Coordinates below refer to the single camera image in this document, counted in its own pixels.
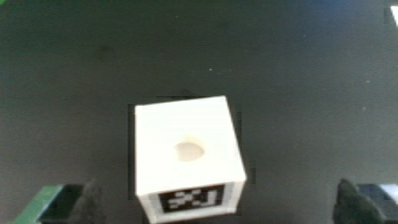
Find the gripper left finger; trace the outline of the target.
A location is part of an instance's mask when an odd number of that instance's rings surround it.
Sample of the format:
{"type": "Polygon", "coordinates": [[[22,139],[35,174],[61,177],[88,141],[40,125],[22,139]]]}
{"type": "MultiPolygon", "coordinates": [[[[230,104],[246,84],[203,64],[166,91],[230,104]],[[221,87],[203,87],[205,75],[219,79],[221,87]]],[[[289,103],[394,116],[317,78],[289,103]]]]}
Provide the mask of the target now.
{"type": "Polygon", "coordinates": [[[95,181],[45,185],[10,224],[106,224],[95,181]]]}

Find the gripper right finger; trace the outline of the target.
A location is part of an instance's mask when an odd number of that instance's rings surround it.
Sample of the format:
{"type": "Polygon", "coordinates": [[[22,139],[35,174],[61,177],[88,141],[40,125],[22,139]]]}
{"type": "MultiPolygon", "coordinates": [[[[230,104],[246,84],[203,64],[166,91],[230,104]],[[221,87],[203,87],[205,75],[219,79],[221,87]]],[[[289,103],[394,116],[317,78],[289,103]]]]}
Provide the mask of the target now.
{"type": "Polygon", "coordinates": [[[337,184],[333,224],[398,224],[398,184],[337,184]]]}

